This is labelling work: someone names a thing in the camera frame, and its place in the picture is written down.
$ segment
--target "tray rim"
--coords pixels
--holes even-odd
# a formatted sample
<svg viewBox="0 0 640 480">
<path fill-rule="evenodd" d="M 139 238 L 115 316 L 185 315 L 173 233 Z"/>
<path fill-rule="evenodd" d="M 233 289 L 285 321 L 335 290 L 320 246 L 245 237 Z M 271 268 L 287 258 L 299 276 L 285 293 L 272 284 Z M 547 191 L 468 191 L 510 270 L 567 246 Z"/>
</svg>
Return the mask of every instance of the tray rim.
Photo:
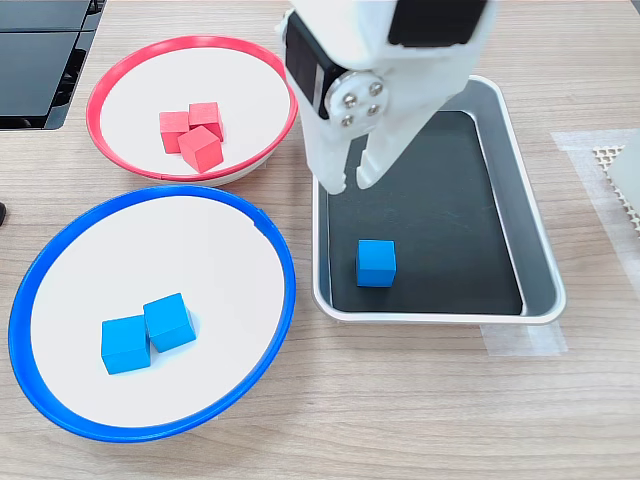
<svg viewBox="0 0 640 480">
<path fill-rule="evenodd" d="M 388 313 L 388 312 L 344 312 L 331 306 L 323 297 L 320 292 L 320 206 L 319 206 L 319 193 L 320 184 L 318 179 L 313 177 L 313 189 L 312 189 L 312 296 L 317 307 L 329 317 L 335 320 L 346 323 L 380 323 L 380 324 L 413 324 L 413 323 L 432 323 L 432 324 L 464 324 L 464 325 L 490 325 L 490 324 L 505 324 L 505 325 L 546 325 L 556 320 L 564 311 L 567 305 L 567 294 L 564 283 L 560 276 L 560 271 L 556 263 L 553 251 L 551 249 L 551 243 L 547 236 L 542 217 L 538 209 L 538 205 L 535 201 L 533 189 L 529 181 L 529 177 L 526 172 L 524 161 L 518 147 L 518 141 L 513 131 L 511 123 L 511 117 L 507 110 L 507 105 L 502 95 L 502 91 L 491 80 L 479 76 L 471 75 L 469 81 L 482 83 L 489 87 L 496 95 L 500 110 L 504 118 L 505 127 L 509 137 L 509 143 L 514 153 L 520 179 L 525 190 L 529 206 L 531 208 L 531 214 L 534 219 L 536 230 L 538 232 L 538 239 L 544 252 L 547 266 L 551 274 L 551 279 L 556 292 L 556 299 L 553 306 L 544 314 L 536 316 L 527 315 L 488 315 L 488 314 L 441 314 L 441 313 Z"/>
</svg>

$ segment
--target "tape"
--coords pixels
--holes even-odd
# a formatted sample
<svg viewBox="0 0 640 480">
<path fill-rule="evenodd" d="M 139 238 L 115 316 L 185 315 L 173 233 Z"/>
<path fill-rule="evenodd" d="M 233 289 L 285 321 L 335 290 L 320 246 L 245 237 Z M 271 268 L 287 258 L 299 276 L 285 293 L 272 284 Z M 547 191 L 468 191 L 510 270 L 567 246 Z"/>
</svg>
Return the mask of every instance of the tape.
<svg viewBox="0 0 640 480">
<path fill-rule="evenodd" d="M 480 325 L 482 339 L 489 356 L 550 357 L 565 353 L 560 322 L 547 325 Z"/>
<path fill-rule="evenodd" d="M 637 129 L 553 133 L 560 150 L 566 151 L 598 214 L 629 282 L 640 298 L 640 241 L 618 196 L 594 155 L 602 145 L 626 145 Z"/>
</svg>

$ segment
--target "table surface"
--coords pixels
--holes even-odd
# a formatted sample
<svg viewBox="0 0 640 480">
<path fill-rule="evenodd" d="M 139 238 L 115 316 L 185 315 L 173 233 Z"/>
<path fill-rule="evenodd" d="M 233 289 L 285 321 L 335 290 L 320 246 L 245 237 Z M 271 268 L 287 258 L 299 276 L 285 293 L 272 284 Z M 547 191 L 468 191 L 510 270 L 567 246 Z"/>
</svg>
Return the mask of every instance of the table surface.
<svg viewBox="0 0 640 480">
<path fill-rule="evenodd" d="M 116 61 L 184 34 L 276 49 L 286 4 L 107 4 L 65 126 L 0 132 L 0 478 L 640 478 L 640 302 L 552 132 L 640 126 L 640 17 L 628 1 L 511 1 L 476 73 L 503 90 L 569 306 L 569 352 L 492 357 L 474 326 L 341 325 L 311 298 L 311 176 L 299 124 L 228 190 L 292 250 L 294 323 L 263 379 L 219 419 L 142 445 L 76 437 L 17 385 L 7 323 L 18 285 L 67 223 L 152 183 L 108 162 L 84 111 Z"/>
</svg>

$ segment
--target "bowl rim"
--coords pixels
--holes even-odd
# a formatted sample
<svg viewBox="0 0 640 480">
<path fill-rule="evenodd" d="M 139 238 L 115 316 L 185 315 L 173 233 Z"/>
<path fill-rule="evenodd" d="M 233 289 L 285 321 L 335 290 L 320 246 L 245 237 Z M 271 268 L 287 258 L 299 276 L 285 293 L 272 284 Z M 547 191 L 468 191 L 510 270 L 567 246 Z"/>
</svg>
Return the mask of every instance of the bowl rim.
<svg viewBox="0 0 640 480">
<path fill-rule="evenodd" d="M 173 175 L 159 172 L 152 172 L 144 170 L 131 165 L 124 160 L 118 154 L 116 154 L 102 135 L 102 128 L 100 125 L 100 114 L 102 112 L 102 106 L 111 92 L 111 89 L 118 83 L 122 77 L 124 77 L 129 71 L 133 70 L 138 65 L 150 60 L 159 55 L 165 53 L 174 52 L 176 50 L 186 50 L 190 48 L 225 48 L 229 50 L 236 50 L 251 55 L 259 60 L 262 60 L 282 78 L 284 84 L 289 91 L 289 115 L 285 122 L 284 128 L 280 134 L 262 151 L 258 152 L 253 157 L 229 168 L 222 170 L 216 170 L 213 172 L 198 173 L 193 175 Z M 223 37 L 217 35 L 189 35 L 185 37 L 176 37 L 168 40 L 163 40 L 152 45 L 148 45 L 140 50 L 137 50 L 129 56 L 123 58 L 113 67 L 111 67 L 107 73 L 103 75 L 100 81 L 96 84 L 89 96 L 86 109 L 86 122 L 89 135 L 93 140 L 93 143 L 98 147 L 98 150 L 102 154 L 111 160 L 119 167 L 124 168 L 132 173 L 142 175 L 147 178 L 153 178 L 156 180 L 168 180 L 173 182 L 201 182 L 206 180 L 223 179 L 228 175 L 233 175 L 240 172 L 247 167 L 259 162 L 265 156 L 269 155 L 282 140 L 287 136 L 298 114 L 298 102 L 296 100 L 293 90 L 287 83 L 287 76 L 284 64 L 282 60 L 264 47 L 255 43 L 242 40 L 239 38 Z"/>
</svg>

